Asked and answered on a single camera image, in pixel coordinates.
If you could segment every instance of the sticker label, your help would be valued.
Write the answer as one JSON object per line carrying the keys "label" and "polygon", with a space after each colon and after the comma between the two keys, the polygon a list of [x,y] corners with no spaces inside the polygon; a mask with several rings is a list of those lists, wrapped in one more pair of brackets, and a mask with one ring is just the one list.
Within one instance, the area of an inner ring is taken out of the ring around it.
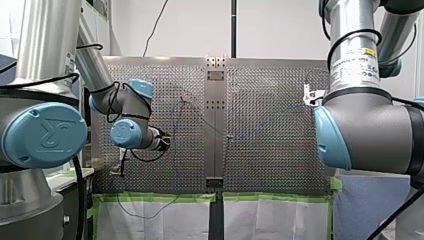
{"label": "sticker label", "polygon": [[368,55],[374,58],[377,58],[377,52],[372,50],[371,48],[358,48],[358,49],[350,49],[346,51],[346,54],[354,54],[354,55]]}
{"label": "sticker label", "polygon": [[331,67],[332,81],[379,81],[378,60],[375,56],[373,51],[362,55],[352,54],[351,57],[340,59]]}

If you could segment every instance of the wire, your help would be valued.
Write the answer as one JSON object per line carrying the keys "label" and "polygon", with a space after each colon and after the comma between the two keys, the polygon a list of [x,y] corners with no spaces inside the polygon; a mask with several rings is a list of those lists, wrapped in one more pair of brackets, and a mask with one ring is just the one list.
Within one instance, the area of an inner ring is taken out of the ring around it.
{"label": "wire", "polygon": [[210,128],[212,128],[215,132],[217,132],[219,135],[224,136],[224,134],[219,131],[218,129],[216,129],[214,126],[212,126],[212,124],[208,123],[208,121],[206,121],[202,115],[197,111],[196,107],[193,105],[193,103],[189,102],[189,101],[185,101],[185,100],[181,100],[184,104],[188,104],[190,105],[191,109],[194,110],[194,112],[196,113],[196,115]]}
{"label": "wire", "polygon": [[398,60],[399,58],[401,58],[403,55],[405,55],[412,48],[412,46],[414,45],[414,42],[417,39],[417,32],[418,32],[418,30],[417,30],[417,24],[415,23],[414,24],[414,36],[412,37],[412,41],[409,44],[409,46],[405,49],[405,51],[403,51],[403,53],[399,54],[399,56],[397,56],[397,57],[395,57],[393,59],[390,59],[390,60],[387,60],[387,61],[383,61],[383,62],[379,62],[379,65],[380,66],[387,66],[389,63],[394,62],[394,61]]}
{"label": "wire", "polygon": [[400,102],[400,103],[411,105],[412,107],[418,108],[418,109],[420,109],[421,111],[424,112],[424,106],[417,103],[417,102],[413,102],[413,101],[409,101],[409,100],[405,100],[405,99],[401,99],[401,98],[397,98],[397,97],[392,97],[392,100],[395,101],[395,102]]}
{"label": "wire", "polygon": [[144,99],[144,97],[140,96],[140,94],[137,93],[137,91],[131,87],[131,85],[129,85],[128,83],[123,83],[122,87],[128,87],[131,91],[133,91],[133,93],[135,93],[135,95],[137,95],[141,100],[143,100],[144,104],[146,105],[146,107],[149,109],[149,116],[152,115],[152,108],[150,107],[150,104],[147,102],[146,99]]}
{"label": "wire", "polygon": [[113,113],[117,113],[117,111],[113,109],[113,103],[116,101],[116,98],[118,97],[119,88],[121,87],[121,83],[118,81],[113,82],[113,84],[117,86],[115,86],[115,91],[113,92],[113,94],[109,94],[109,107],[106,112],[106,121],[108,123],[114,123],[116,120],[118,120],[119,117],[121,117],[121,114],[119,113],[114,119],[110,120],[110,114],[112,114],[111,111],[113,111]]}
{"label": "wire", "polygon": [[127,160],[127,159],[126,159],[126,157],[127,157],[127,152],[128,152],[128,149],[125,149],[125,152],[124,152],[124,154],[122,155],[122,159],[121,159],[121,167],[120,167],[120,177],[121,177],[121,178],[125,177],[125,175],[124,175],[124,171],[125,171],[125,161]]}
{"label": "wire", "polygon": [[327,27],[325,25],[325,7],[327,6],[327,0],[324,0],[321,7],[321,24],[322,24],[322,31],[324,32],[325,37],[328,40],[331,40],[330,35],[327,32]]}
{"label": "wire", "polygon": [[12,63],[10,63],[9,65],[7,65],[6,67],[4,67],[4,68],[0,69],[0,74],[2,74],[2,73],[4,73],[4,72],[6,72],[6,71],[8,71],[8,70],[12,69],[14,66],[16,66],[16,61],[15,61],[15,62],[12,62]]}
{"label": "wire", "polygon": [[[412,107],[418,108],[421,111],[424,111],[424,106],[422,106],[419,103],[392,97],[392,101],[404,103],[411,105]],[[404,212],[406,209],[408,209],[412,204],[414,204],[415,201],[417,201],[422,195],[424,194],[424,186],[421,187],[408,201],[406,201],[402,206],[400,206],[392,215],[387,218],[383,224],[381,224],[377,229],[374,230],[374,232],[371,233],[371,235],[367,238],[367,240],[373,240],[376,238],[387,226],[390,225],[402,212]]]}
{"label": "wire", "polygon": [[146,216],[140,216],[140,215],[137,215],[137,214],[134,214],[134,213],[130,213],[127,209],[124,208],[124,206],[122,206],[121,200],[119,200],[119,193],[116,194],[116,199],[118,200],[118,204],[126,214],[128,214],[131,217],[137,217],[137,218],[142,218],[142,219],[153,219],[153,218],[157,217],[159,215],[159,213],[161,213],[165,208],[169,207],[171,204],[176,202],[178,200],[178,198],[180,198],[180,195],[177,195],[172,201],[167,203],[165,206],[161,207],[154,215],[152,215],[150,217],[146,217]]}
{"label": "wire", "polygon": [[[178,168],[176,167],[176,158],[177,158],[177,138],[176,138],[176,134],[177,134],[177,130],[178,130],[178,125],[179,125],[179,122],[180,122],[180,119],[181,119],[181,114],[182,114],[182,111],[183,111],[183,109],[184,109],[184,106],[185,106],[185,104],[186,104],[186,102],[184,102],[183,101],[183,106],[182,106],[182,108],[181,108],[181,110],[179,111],[180,113],[179,113],[179,116],[178,116],[178,119],[177,119],[177,123],[175,123],[175,120],[174,120],[174,118],[172,118],[172,125],[173,125],[173,138],[174,138],[174,154],[173,154],[173,164],[174,164],[174,169],[175,169],[175,171],[176,171],[176,173],[177,173],[177,181],[175,182],[176,183],[176,185],[178,186],[178,180],[181,178],[181,175],[180,175],[180,173],[179,173],[179,171],[178,171]],[[127,209],[125,209],[124,208],[124,206],[122,205],[122,203],[121,203],[121,201],[120,201],[120,199],[119,199],[119,193],[116,193],[116,198],[117,198],[117,200],[118,200],[118,204],[119,204],[119,206],[121,207],[121,209],[126,213],[126,214],[128,214],[129,216],[132,216],[132,217],[136,217],[136,218],[141,218],[141,219],[153,219],[153,218],[155,218],[156,216],[158,216],[159,215],[159,213],[161,213],[165,208],[167,208],[167,207],[169,207],[171,204],[173,204],[173,203],[175,203],[179,198],[180,198],[180,194],[179,195],[177,195],[171,202],[169,202],[169,203],[167,203],[165,206],[163,206],[162,208],[160,208],[154,215],[152,215],[152,216],[150,216],[150,217],[146,217],[146,216],[140,216],[140,215],[137,215],[137,214],[133,214],[133,213],[130,213]]]}
{"label": "wire", "polygon": [[[103,49],[103,45],[95,43],[95,44],[88,44],[88,45],[83,45],[83,46],[77,46],[77,49],[83,49],[83,48],[90,48],[90,47],[97,47],[97,50],[102,50]],[[6,67],[0,69],[0,74],[12,69],[13,67],[16,66],[16,61],[10,63],[9,65],[7,65]]]}
{"label": "wire", "polygon": [[82,175],[81,165],[79,163],[79,159],[75,156],[72,159],[75,167],[75,175],[77,177],[77,186],[78,186],[78,223],[77,223],[77,240],[82,239],[83,230],[84,230],[84,222],[85,222],[85,184],[84,178]]}
{"label": "wire", "polygon": [[402,206],[400,206],[389,218],[384,221],[371,235],[367,238],[367,240],[373,240],[376,238],[387,226],[390,225],[402,212],[404,212],[408,207],[414,204],[422,195],[424,194],[424,186],[421,187],[408,201],[406,201]]}
{"label": "wire", "polygon": [[103,49],[103,45],[101,45],[99,43],[77,46],[77,49],[92,48],[92,47],[97,47],[97,50],[99,50],[99,51]]}
{"label": "wire", "polygon": [[356,33],[373,33],[378,37],[377,45],[379,45],[381,43],[381,40],[382,40],[381,33],[379,31],[375,30],[375,29],[365,28],[365,29],[359,29],[359,30],[355,30],[355,31],[351,31],[351,32],[346,33],[345,35],[343,35],[343,37],[337,39],[337,41],[334,42],[334,44],[330,48],[330,51],[328,52],[328,56],[327,56],[328,71],[330,71],[331,58],[333,57],[334,51],[336,51],[337,47],[340,46],[340,44],[342,44],[346,39],[348,39],[350,36],[352,36],[353,34],[356,34]]}
{"label": "wire", "polygon": [[150,34],[150,36],[147,38],[147,41],[146,41],[146,47],[144,48],[143,57],[145,57],[145,56],[146,56],[147,49],[149,48],[149,42],[150,42],[150,39],[153,37],[153,34],[154,34],[154,33],[155,33],[155,31],[156,31],[156,27],[158,26],[159,20],[160,20],[160,18],[162,17],[163,11],[165,10],[165,7],[166,7],[166,5],[168,4],[168,1],[169,1],[169,0],[165,0],[164,4],[163,4],[163,6],[162,6],[162,10],[160,11],[158,18],[156,19],[156,22],[155,22],[155,25],[154,25],[154,27],[153,27],[152,33],[151,33],[151,34]]}
{"label": "wire", "polygon": [[146,160],[146,159],[142,159],[142,158],[138,157],[138,156],[134,153],[134,151],[133,151],[132,149],[130,149],[130,152],[131,152],[131,155],[132,155],[135,159],[137,159],[137,160],[139,160],[139,161],[142,161],[142,162],[154,162],[154,161],[156,161],[156,160],[161,159],[161,158],[163,157],[163,155],[165,155],[165,153],[166,153],[166,151],[163,151],[163,152],[162,152],[162,153],[161,153],[158,157],[153,158],[153,159]]}
{"label": "wire", "polygon": [[12,85],[2,85],[0,86],[0,89],[19,89],[19,88],[25,88],[25,87],[32,87],[32,86],[38,86],[45,83],[51,83],[51,82],[57,82],[66,78],[72,78],[72,83],[76,82],[79,79],[78,73],[70,73],[68,75],[62,76],[62,77],[55,77],[45,80],[40,80],[37,82],[30,82],[30,83],[22,83],[22,84],[12,84]]}

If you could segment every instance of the silver metal tube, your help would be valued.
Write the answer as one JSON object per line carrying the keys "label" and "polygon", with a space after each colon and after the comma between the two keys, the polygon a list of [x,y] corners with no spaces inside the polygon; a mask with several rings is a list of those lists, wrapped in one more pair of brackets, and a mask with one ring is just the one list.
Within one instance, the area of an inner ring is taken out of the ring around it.
{"label": "silver metal tube", "polygon": [[[37,82],[73,72],[81,1],[26,0],[19,43],[16,79]],[[38,86],[43,91],[75,98],[71,79]]]}
{"label": "silver metal tube", "polygon": [[[95,43],[94,38],[90,33],[88,24],[84,17],[81,16],[78,32],[78,46],[93,43]],[[106,88],[113,83],[102,54],[96,48],[79,49],[77,51],[76,63],[81,77],[90,91]]]}
{"label": "silver metal tube", "polygon": [[401,54],[402,48],[419,15],[420,12],[407,15],[386,12],[380,29],[383,40],[377,48],[378,60],[380,63],[383,65],[395,63],[390,60],[393,60]]}
{"label": "silver metal tube", "polygon": [[0,220],[43,208],[51,197],[41,169],[0,174]]}
{"label": "silver metal tube", "polygon": [[[330,0],[326,6],[331,23],[331,44],[347,33],[374,29],[373,13],[379,0]],[[331,56],[330,92],[350,87],[379,87],[376,36],[357,33],[343,41]]]}

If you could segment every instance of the pegboard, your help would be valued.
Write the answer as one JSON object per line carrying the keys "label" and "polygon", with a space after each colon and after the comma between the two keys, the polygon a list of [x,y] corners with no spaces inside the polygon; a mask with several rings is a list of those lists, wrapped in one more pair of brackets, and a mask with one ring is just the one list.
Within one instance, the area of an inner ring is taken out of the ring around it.
{"label": "pegboard", "polygon": [[229,60],[224,190],[326,194],[304,83],[326,89],[321,61]]}
{"label": "pegboard", "polygon": [[[117,184],[109,170],[118,163],[119,149],[109,140],[111,124],[100,117],[93,122],[100,129],[93,139],[99,148],[93,151],[103,161],[95,179],[99,192],[201,193],[213,173],[223,178],[224,191],[327,194],[328,172],[318,160],[313,109],[302,101],[305,82],[311,90],[327,87],[324,61],[225,59],[224,79],[214,87],[208,80],[210,62],[203,58],[105,60],[114,81],[153,83],[151,125],[175,131],[176,141],[156,162],[127,161],[126,178]],[[213,115],[211,99],[221,107]],[[210,149],[222,152],[211,157]],[[159,154],[137,153],[148,159]],[[210,171],[211,166],[222,169]]]}
{"label": "pegboard", "polygon": [[[121,83],[139,78],[154,85],[150,125],[175,137],[171,148],[159,160],[145,163],[130,158],[125,162],[125,179],[110,174],[119,163],[119,149],[110,141],[110,128],[99,117],[99,147],[103,167],[95,179],[99,192],[139,191],[159,193],[197,193],[205,191],[203,115],[205,59],[175,62],[142,58],[106,58],[114,81]],[[159,152],[135,151],[143,159]]]}

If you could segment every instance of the wall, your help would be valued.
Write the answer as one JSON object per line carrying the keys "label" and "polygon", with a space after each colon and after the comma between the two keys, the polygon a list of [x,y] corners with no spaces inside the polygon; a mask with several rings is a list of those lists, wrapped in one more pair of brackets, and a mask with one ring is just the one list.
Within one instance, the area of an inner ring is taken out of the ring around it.
{"label": "wall", "polygon": [[[111,55],[142,56],[163,2],[111,0]],[[317,4],[317,0],[238,1],[238,57],[325,59],[329,42],[322,32]],[[229,55],[230,10],[229,0],[169,1],[147,56]],[[383,15],[384,9],[376,12],[377,27]],[[418,24],[418,29],[424,30],[421,22]],[[422,43],[421,35],[417,42]],[[383,87],[393,95],[416,96],[418,51],[414,44],[402,58],[401,75],[383,80]]]}

